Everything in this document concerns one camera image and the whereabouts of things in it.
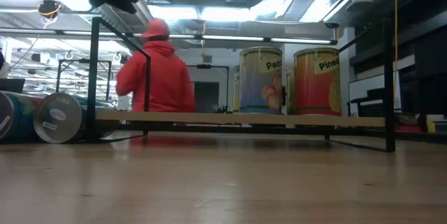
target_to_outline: red hoodie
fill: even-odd
[[[195,112],[191,80],[186,64],[166,41],[149,41],[144,50],[151,56],[149,111]],[[117,94],[133,92],[132,110],[145,111],[146,57],[136,52],[117,75]]]

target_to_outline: person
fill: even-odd
[[[191,80],[186,64],[175,54],[168,42],[169,27],[160,19],[153,19],[141,37],[143,47],[151,56],[149,111],[195,112]],[[117,94],[133,92],[132,110],[144,112],[146,88],[146,57],[136,52],[117,74]]]
[[[8,78],[10,72],[9,63],[5,61],[5,57],[1,53],[0,49],[0,78]]]

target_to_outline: red cap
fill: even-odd
[[[169,26],[162,19],[153,19],[147,25],[147,31],[143,35],[142,38],[149,38],[152,36],[168,36],[169,35]]]

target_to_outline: wooden shelf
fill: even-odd
[[[293,116],[270,114],[208,114],[175,112],[96,112],[97,120],[158,121],[214,124],[291,124],[304,126],[385,127],[381,117]]]

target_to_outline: giant can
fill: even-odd
[[[36,137],[33,116],[42,98],[0,91],[0,142]]]
[[[341,114],[338,50],[317,48],[296,52],[296,114]]]
[[[287,115],[295,114],[295,67],[286,70]]]
[[[241,113],[281,114],[282,51],[252,47],[240,53]]]
[[[107,103],[96,102],[97,110],[111,110]],[[34,115],[34,129],[37,135],[49,143],[65,143],[85,137],[87,99],[74,97],[65,93],[55,93],[44,98]],[[119,122],[109,122],[113,129]],[[113,130],[102,132],[98,137],[105,137]]]
[[[234,86],[233,112],[239,112],[240,97],[240,66],[235,66],[235,86]]]

